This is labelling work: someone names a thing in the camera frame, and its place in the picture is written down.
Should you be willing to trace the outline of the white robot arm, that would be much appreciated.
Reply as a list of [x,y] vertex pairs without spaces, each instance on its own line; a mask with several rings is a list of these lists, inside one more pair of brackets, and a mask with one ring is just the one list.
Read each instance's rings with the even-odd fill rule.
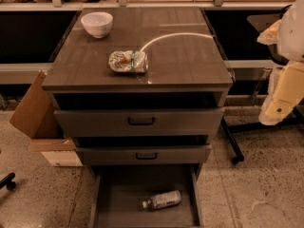
[[304,99],[304,0],[295,0],[257,41],[276,45],[278,55],[288,61],[286,66],[272,70],[268,96],[258,116],[262,124],[276,125]]

